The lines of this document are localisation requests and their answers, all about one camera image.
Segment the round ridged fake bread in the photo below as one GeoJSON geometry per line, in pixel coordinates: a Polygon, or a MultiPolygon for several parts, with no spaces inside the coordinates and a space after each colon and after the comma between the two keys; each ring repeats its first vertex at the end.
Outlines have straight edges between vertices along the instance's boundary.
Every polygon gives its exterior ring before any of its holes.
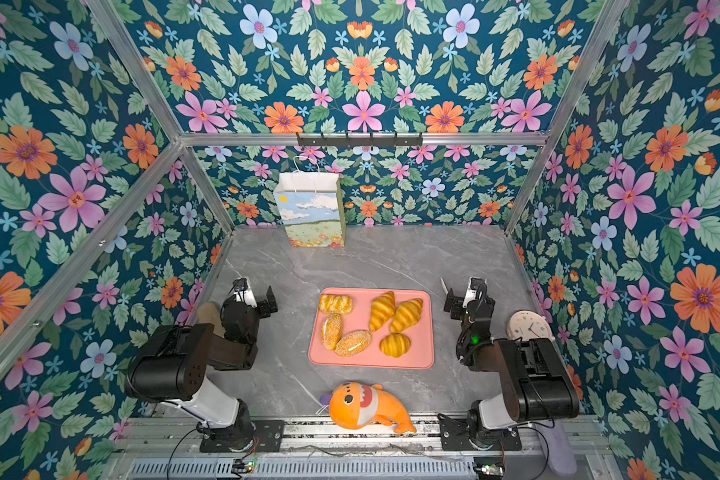
{"type": "Polygon", "coordinates": [[[380,351],[392,358],[400,358],[405,355],[412,346],[412,340],[402,333],[390,333],[384,337],[379,344],[380,351]]]}

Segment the landscape print paper bag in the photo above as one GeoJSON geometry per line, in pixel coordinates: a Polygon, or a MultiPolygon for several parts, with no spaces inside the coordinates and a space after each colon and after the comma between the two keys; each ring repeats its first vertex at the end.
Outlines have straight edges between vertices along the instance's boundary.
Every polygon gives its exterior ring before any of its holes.
{"type": "Polygon", "coordinates": [[[346,240],[340,176],[285,172],[274,190],[277,210],[295,248],[343,248],[346,240]]]}

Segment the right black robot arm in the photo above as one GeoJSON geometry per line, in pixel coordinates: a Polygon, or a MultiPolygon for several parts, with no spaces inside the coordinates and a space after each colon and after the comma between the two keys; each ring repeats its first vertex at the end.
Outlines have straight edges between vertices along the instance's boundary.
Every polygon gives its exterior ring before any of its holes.
{"type": "Polygon", "coordinates": [[[472,372],[495,373],[500,381],[499,392],[473,402],[465,420],[438,416],[445,449],[517,450],[519,427],[536,423],[554,429],[558,420],[579,414],[579,394],[543,315],[518,310],[507,320],[505,334],[495,336],[496,302],[484,279],[470,278],[462,296],[445,283],[441,287],[443,311],[460,322],[456,359],[472,372]]]}

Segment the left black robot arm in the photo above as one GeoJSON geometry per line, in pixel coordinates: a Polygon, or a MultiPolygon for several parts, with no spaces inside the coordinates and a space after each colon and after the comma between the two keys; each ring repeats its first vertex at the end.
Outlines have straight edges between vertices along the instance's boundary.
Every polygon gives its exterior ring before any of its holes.
{"type": "Polygon", "coordinates": [[[272,289],[255,298],[249,280],[238,278],[212,324],[162,326],[139,351],[126,375],[126,394],[182,411],[197,421],[203,453],[275,451],[282,422],[256,425],[247,404],[223,392],[207,376],[217,371],[246,371],[258,354],[260,321],[278,311],[272,289]]]}

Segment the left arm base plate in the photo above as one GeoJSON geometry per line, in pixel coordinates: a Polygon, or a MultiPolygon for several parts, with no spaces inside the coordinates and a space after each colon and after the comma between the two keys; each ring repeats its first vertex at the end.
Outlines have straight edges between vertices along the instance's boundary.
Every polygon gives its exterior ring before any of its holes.
{"type": "Polygon", "coordinates": [[[200,427],[201,453],[279,452],[284,438],[282,420],[244,420],[225,428],[200,427]]]}

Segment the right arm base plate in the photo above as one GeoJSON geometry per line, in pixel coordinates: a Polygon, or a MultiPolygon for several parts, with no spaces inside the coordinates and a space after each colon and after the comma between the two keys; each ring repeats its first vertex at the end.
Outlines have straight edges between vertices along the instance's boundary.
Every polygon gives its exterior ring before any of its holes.
{"type": "Polygon", "coordinates": [[[471,412],[466,418],[438,413],[441,447],[444,451],[520,451],[522,443],[514,427],[489,430],[471,412]]]}

